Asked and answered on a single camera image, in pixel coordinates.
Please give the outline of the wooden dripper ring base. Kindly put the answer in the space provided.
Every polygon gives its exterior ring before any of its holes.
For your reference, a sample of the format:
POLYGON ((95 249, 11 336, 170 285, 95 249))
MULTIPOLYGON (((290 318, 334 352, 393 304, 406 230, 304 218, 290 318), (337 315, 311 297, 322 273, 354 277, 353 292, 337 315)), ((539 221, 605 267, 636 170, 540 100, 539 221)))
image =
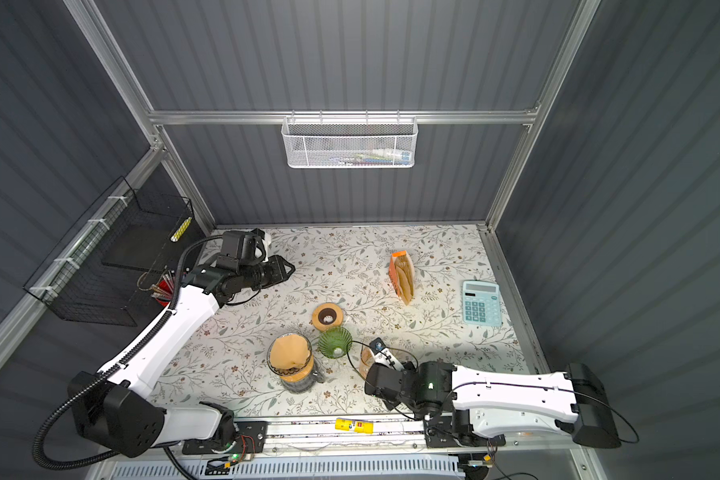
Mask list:
POLYGON ((297 383, 302 382, 305 379, 309 378, 313 374, 314 368, 315 368, 314 362, 310 362, 307 365, 305 365, 303 368, 298 370, 297 372, 286 374, 286 375, 280 375, 279 378, 283 382, 286 382, 289 384, 297 384, 297 383))

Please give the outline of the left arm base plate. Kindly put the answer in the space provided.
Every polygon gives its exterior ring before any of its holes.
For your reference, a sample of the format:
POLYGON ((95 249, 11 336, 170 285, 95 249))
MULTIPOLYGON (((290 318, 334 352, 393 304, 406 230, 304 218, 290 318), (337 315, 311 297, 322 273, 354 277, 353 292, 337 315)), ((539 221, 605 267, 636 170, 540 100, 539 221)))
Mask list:
POLYGON ((265 421, 235 421, 206 440, 187 440, 184 455, 255 455, 263 452, 269 424, 265 421))

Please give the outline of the green glass dripper cone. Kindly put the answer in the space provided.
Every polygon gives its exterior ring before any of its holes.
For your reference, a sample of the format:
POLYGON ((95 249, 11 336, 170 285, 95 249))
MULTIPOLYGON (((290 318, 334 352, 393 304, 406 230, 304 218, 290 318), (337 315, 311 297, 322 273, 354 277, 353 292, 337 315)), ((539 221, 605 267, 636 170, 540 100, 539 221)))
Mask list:
POLYGON ((326 358, 338 359, 348 353, 352 341, 352 335, 346 328, 336 326, 320 334, 318 350, 326 358))

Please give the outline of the clear grey glass carafe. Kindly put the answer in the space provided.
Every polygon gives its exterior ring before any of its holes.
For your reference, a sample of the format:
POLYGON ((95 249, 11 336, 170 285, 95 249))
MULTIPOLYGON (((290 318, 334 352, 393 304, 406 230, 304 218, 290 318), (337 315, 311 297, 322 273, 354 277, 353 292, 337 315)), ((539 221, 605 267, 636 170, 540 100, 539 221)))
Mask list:
POLYGON ((302 382, 297 384, 289 384, 281 381, 282 386, 291 393, 304 393, 312 388, 313 385, 325 382, 325 376, 319 368, 314 368, 313 374, 302 382))

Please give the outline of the amber glass carafe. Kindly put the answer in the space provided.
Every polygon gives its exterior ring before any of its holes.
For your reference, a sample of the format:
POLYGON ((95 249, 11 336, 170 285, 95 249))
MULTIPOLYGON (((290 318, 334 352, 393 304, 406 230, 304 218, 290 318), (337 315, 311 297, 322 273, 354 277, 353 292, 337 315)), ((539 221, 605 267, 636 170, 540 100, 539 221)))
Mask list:
POLYGON ((374 363, 375 359, 372 351, 368 347, 363 346, 360 353, 360 364, 357 367, 363 379, 367 377, 368 372, 374 363))

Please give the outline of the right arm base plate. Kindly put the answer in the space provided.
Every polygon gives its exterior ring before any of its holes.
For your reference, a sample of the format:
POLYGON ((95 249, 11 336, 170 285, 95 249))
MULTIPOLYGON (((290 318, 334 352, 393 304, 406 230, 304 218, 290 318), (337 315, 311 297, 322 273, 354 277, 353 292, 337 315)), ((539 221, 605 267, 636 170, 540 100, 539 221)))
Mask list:
POLYGON ((506 445, 503 434, 483 438, 478 436, 465 418, 440 416, 424 420, 425 441, 428 448, 487 447, 490 449, 506 445))

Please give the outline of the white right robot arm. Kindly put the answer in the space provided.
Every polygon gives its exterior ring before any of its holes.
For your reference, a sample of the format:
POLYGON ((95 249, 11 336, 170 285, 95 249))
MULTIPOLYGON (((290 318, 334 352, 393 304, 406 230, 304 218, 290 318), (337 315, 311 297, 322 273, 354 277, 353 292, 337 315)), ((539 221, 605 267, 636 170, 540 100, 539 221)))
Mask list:
POLYGON ((398 369, 375 363, 365 377, 365 393, 390 410, 407 407, 417 420, 449 412, 460 437, 489 440, 524 432, 565 434, 589 448, 624 443, 603 383, 579 363, 547 374, 487 372, 435 361, 398 369))

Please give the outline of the grey glass dripper cone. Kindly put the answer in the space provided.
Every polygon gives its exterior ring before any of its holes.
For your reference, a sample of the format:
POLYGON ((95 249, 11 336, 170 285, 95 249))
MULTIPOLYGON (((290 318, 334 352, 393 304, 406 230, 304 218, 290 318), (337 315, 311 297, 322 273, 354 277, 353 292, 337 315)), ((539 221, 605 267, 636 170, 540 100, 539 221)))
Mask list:
POLYGON ((287 381, 303 379, 314 367, 314 354, 308 339, 297 333, 276 338, 267 354, 270 370, 287 381))

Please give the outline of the orange coffee filter pack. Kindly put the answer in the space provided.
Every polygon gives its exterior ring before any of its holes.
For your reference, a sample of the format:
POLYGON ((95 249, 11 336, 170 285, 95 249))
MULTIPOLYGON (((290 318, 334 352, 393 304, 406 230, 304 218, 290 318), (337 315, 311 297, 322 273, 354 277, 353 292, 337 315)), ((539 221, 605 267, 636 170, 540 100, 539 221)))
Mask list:
POLYGON ((409 305, 414 297, 414 266, 407 251, 398 251, 391 255, 389 277, 397 296, 405 305, 409 305))

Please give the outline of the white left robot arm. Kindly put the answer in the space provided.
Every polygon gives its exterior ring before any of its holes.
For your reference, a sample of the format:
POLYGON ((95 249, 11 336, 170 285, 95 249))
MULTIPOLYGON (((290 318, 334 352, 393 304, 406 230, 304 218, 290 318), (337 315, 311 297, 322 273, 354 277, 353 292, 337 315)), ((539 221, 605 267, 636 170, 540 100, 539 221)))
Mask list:
POLYGON ((157 407, 148 400, 175 355, 235 295, 252 294, 285 282, 295 267, 270 254, 271 236, 261 229, 229 230, 221 249, 206 262, 179 265, 167 306, 131 344, 94 374, 79 374, 69 385, 77 433, 127 457, 155 446, 186 440, 209 441, 226 450, 237 438, 234 414, 214 403, 157 407))

